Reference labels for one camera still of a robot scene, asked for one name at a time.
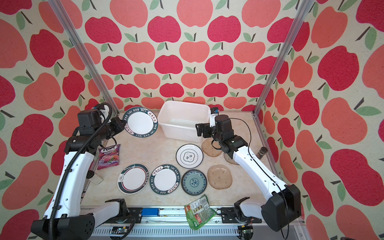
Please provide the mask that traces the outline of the green rim plate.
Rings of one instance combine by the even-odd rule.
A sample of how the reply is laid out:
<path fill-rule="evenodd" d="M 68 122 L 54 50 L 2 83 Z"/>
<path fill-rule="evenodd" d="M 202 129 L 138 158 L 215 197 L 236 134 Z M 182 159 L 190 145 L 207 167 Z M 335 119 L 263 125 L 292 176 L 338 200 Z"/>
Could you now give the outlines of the green rim plate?
<path fill-rule="evenodd" d="M 158 195 L 171 194 L 178 188 L 180 182 L 180 171 L 169 164 L 158 166 L 150 175 L 150 187 Z"/>
<path fill-rule="evenodd" d="M 124 113 L 123 120 L 126 122 L 125 130 L 137 138 L 152 136 L 159 126 L 156 115 L 143 107 L 130 108 Z"/>

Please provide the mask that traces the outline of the white plate flower emblem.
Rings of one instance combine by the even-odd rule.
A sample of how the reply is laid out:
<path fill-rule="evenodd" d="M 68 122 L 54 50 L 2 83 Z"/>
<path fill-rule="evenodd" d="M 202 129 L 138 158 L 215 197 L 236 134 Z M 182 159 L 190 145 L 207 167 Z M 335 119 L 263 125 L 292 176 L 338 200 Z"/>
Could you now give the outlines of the white plate flower emblem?
<path fill-rule="evenodd" d="M 197 168 L 204 160 L 204 153 L 194 144 L 181 146 L 176 152 L 177 163 L 185 169 Z"/>

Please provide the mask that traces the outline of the white plate red green stripes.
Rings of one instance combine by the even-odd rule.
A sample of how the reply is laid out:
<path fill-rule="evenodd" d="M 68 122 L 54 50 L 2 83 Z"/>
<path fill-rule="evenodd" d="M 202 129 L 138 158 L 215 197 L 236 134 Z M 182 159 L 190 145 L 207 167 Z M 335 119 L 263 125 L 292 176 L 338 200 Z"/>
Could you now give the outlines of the white plate red green stripes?
<path fill-rule="evenodd" d="M 149 178 L 149 170 L 146 166 L 133 164 L 120 173 L 118 188 L 124 194 L 133 195 L 145 188 Z"/>

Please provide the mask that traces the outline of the teal patterned small plate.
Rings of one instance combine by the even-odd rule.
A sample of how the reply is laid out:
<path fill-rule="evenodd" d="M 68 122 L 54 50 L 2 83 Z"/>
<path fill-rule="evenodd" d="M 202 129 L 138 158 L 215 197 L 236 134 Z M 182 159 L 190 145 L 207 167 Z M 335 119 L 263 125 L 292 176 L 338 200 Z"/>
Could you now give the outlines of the teal patterned small plate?
<path fill-rule="evenodd" d="M 199 170 L 189 170 L 182 177 L 182 188 L 191 196 L 201 195 L 207 188 L 208 180 Z"/>

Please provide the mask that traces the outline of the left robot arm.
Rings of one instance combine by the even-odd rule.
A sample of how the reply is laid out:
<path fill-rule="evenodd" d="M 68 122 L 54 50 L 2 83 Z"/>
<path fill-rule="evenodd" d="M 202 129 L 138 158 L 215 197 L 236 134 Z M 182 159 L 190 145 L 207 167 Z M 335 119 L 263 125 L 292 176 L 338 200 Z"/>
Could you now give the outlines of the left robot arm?
<path fill-rule="evenodd" d="M 31 232 L 44 240 L 87 240 L 109 220 L 130 218 L 125 200 L 112 199 L 81 214 L 86 176 L 101 142 L 124 130 L 125 121 L 114 117 L 92 135 L 73 136 L 65 148 L 65 162 L 58 187 L 43 219 L 33 221 Z"/>

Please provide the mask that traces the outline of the clear glass plate upper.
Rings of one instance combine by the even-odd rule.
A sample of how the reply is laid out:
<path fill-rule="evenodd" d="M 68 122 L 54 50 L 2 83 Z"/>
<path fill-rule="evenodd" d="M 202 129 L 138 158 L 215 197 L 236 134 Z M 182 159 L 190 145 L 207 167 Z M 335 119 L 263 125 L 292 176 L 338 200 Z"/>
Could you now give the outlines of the clear glass plate upper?
<path fill-rule="evenodd" d="M 203 152 L 210 157 L 218 157 L 221 153 L 221 147 L 213 138 L 207 138 L 203 141 L 201 146 Z"/>

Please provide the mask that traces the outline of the clear glass plate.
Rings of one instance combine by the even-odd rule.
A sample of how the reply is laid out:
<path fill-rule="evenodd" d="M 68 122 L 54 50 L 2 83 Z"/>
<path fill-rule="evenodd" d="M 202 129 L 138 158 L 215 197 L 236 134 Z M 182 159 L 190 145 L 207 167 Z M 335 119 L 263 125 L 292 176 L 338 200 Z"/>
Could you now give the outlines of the clear glass plate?
<path fill-rule="evenodd" d="M 239 165 L 235 160 L 233 160 L 228 154 L 224 154 L 225 160 L 232 165 Z"/>
<path fill-rule="evenodd" d="M 231 171 L 224 165 L 210 167 L 207 176 L 210 185 L 217 190 L 228 189 L 233 183 Z"/>
<path fill-rule="evenodd" d="M 207 138 L 203 141 L 201 146 L 203 152 L 210 157 L 218 157 L 221 153 L 221 147 L 213 138 Z"/>

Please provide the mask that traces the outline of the clear glass plate right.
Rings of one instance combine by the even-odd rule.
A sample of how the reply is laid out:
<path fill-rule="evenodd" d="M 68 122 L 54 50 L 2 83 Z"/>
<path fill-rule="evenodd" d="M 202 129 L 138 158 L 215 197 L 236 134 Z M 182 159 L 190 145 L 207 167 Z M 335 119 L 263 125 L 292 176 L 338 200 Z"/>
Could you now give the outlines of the clear glass plate right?
<path fill-rule="evenodd" d="M 233 160 L 228 154 L 224 154 L 225 160 L 232 165 L 239 165 L 235 160 Z"/>

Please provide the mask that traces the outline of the purple candy bag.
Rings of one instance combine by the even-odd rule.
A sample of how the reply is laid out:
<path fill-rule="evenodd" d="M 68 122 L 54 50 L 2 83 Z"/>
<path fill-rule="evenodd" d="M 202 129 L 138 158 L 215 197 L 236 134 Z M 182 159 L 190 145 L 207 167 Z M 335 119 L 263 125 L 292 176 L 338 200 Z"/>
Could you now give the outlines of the purple candy bag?
<path fill-rule="evenodd" d="M 97 170 L 118 166 L 120 164 L 120 144 L 99 150 Z"/>

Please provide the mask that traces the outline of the small clear bottle black cap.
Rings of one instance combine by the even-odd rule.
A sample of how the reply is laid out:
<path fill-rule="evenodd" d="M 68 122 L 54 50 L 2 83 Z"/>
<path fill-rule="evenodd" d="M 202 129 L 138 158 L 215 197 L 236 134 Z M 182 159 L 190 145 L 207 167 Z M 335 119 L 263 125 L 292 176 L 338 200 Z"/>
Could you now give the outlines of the small clear bottle black cap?
<path fill-rule="evenodd" d="M 99 185 L 103 179 L 98 176 L 94 171 L 88 170 L 86 178 L 94 185 Z"/>

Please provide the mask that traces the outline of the green snack packet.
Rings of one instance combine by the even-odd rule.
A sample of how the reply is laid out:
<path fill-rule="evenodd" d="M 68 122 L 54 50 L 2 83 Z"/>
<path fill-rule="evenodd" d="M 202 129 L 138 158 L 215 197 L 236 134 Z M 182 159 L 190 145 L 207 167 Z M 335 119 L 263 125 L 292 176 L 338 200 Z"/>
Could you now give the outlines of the green snack packet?
<path fill-rule="evenodd" d="M 198 230 L 208 223 L 215 215 L 206 195 L 184 206 L 187 222 L 192 230 Z"/>

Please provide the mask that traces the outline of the blue label block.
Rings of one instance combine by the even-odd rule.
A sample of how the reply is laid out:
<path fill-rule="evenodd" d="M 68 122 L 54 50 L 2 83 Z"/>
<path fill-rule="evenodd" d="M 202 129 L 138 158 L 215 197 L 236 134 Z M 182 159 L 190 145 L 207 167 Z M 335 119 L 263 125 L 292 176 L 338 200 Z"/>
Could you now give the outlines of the blue label block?
<path fill-rule="evenodd" d="M 143 208 L 142 216 L 143 217 L 157 217 L 159 215 L 160 209 L 158 208 Z"/>

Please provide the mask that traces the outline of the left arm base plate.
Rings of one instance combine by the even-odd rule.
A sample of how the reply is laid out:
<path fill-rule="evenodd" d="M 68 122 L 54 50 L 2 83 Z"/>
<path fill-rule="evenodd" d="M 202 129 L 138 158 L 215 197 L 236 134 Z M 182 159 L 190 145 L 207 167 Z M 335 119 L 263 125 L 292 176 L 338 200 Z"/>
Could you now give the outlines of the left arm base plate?
<path fill-rule="evenodd" d="M 143 208 L 127 208 L 127 212 L 118 214 L 106 221 L 107 224 L 130 224 L 135 219 L 135 224 L 140 224 L 142 221 Z"/>

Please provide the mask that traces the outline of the aluminium corner post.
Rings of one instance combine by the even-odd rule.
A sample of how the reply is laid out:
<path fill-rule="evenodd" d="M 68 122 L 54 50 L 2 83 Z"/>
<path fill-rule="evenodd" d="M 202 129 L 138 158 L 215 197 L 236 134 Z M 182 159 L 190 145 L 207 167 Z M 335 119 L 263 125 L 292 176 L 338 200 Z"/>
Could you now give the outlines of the aluminium corner post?
<path fill-rule="evenodd" d="M 77 30 L 75 26 L 73 25 L 71 18 L 67 14 L 64 5 L 61 3 L 61 1 L 56 0 L 49 0 L 48 3 L 50 4 L 51 8 L 53 9 L 56 17 L 58 18 L 59 22 L 61 23 L 62 27 L 66 31 L 69 39 L 72 41 L 77 53 L 79 54 L 81 60 L 85 64 L 85 67 L 87 68 L 89 74 L 93 78 L 96 86 L 98 87 L 99 91 L 101 92 L 101 95 L 103 96 L 106 103 L 111 104 L 111 111 L 113 111 L 114 116 L 119 115 L 119 109 L 117 108 L 117 105 L 115 101 L 113 100 L 113 97 L 111 96 L 103 78 L 101 77 L 100 73 L 98 72 L 94 61 L 92 60 L 91 55 L 89 54 L 87 48 L 85 47 L 84 43 L 82 42 L 81 38 L 79 37 Z"/>
<path fill-rule="evenodd" d="M 290 30 L 287 34 L 286 39 L 283 42 L 281 50 L 279 51 L 275 64 L 272 68 L 272 71 L 267 78 L 267 81 L 265 83 L 261 96 L 258 98 L 257 105 L 254 111 L 252 112 L 252 117 L 254 119 L 256 119 L 256 117 L 258 116 L 259 111 L 261 110 L 262 105 L 265 102 L 268 96 L 268 93 L 272 87 L 272 84 L 277 78 L 277 75 L 282 68 L 282 65 L 285 61 L 286 56 L 289 54 L 290 50 L 293 50 L 293 42 L 296 39 L 297 35 L 299 34 L 301 26 L 303 25 L 304 20 L 308 15 L 308 12 L 310 11 L 310 8 L 314 2 L 315 2 L 314 0 L 301 1 L 302 4 L 298 8 L 298 12 L 293 20 L 293 23 L 290 27 Z"/>

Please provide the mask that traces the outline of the aluminium front rail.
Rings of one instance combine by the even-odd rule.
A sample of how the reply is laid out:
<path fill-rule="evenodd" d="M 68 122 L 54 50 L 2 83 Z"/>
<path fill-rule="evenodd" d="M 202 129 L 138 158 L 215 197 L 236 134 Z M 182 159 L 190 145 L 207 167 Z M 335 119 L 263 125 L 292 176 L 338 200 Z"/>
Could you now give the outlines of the aluminium front rail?
<path fill-rule="evenodd" d="M 230 206 L 212 206 L 208 221 L 193 220 L 184 206 L 130 207 L 136 218 L 109 221 L 93 230 L 92 240 L 309 240 L 303 220 L 273 231 L 265 221 L 250 218 L 239 222 Z"/>

